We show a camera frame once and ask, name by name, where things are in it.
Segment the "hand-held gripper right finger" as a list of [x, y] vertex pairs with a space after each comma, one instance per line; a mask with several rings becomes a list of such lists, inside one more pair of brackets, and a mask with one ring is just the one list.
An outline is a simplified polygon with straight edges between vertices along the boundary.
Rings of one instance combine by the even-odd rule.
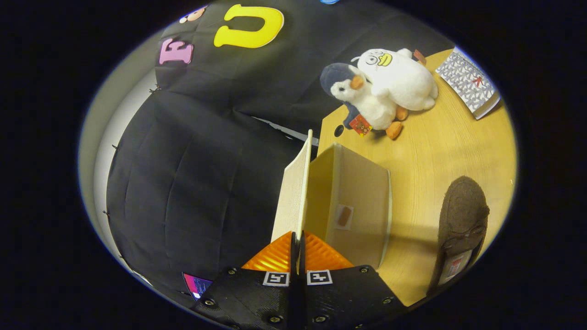
[[304, 330], [373, 330], [407, 313], [375, 268], [352, 265], [318, 236], [302, 233], [299, 257]]

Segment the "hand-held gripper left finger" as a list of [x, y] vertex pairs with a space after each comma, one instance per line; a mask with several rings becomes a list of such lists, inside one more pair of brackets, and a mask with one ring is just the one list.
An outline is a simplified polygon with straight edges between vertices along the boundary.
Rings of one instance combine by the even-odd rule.
[[287, 330], [298, 294], [296, 233], [289, 231], [247, 265], [228, 267], [195, 303], [200, 316], [237, 330]]

